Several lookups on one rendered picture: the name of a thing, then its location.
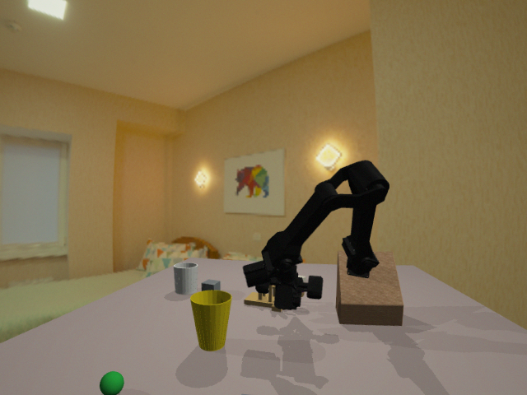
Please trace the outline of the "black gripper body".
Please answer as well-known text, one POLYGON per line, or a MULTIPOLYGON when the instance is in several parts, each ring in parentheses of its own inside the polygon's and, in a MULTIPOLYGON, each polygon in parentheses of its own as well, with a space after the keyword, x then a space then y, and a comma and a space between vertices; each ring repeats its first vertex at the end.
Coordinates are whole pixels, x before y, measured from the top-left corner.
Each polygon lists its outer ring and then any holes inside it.
POLYGON ((267 294, 269 292, 269 286, 275 286, 276 283, 282 285, 295 284, 297 286, 297 292, 301 293, 306 291, 306 296, 309 299, 319 300, 323 290, 323 277, 322 276, 309 276, 309 282, 303 282, 302 277, 298 277, 298 272, 290 281, 280 281, 277 277, 271 278, 272 281, 256 286, 255 289, 258 293, 267 294))

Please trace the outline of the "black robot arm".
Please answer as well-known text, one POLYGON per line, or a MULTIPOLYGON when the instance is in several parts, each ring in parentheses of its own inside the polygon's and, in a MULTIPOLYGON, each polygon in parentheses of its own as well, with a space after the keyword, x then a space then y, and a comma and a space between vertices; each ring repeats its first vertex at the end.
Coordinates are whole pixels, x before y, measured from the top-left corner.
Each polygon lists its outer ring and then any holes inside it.
MULTIPOLYGON (((290 281, 296 275, 296 265, 303 263, 300 252, 305 240, 332 211, 352 208, 351 235, 343 238, 347 259, 347 274, 369 278, 379 264, 370 244, 376 206, 385 201, 389 183, 368 160, 360 160, 339 169, 330 179, 315 186, 315 193, 303 206, 291 224, 277 232, 261 251, 263 260, 243 266, 246 285, 259 286, 273 277, 290 281), (352 194, 338 194, 336 189, 348 180, 352 194)), ((296 310, 301 306, 294 284, 276 283, 274 305, 278 309, 296 310)))

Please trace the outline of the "green ball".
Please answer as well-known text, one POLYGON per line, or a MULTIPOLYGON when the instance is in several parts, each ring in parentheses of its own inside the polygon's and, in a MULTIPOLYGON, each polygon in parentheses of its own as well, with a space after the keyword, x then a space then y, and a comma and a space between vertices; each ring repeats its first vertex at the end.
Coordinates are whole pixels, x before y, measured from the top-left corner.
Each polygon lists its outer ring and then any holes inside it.
POLYGON ((117 395, 124 387, 124 377, 119 372, 108 372, 100 381, 100 390, 104 395, 117 395))

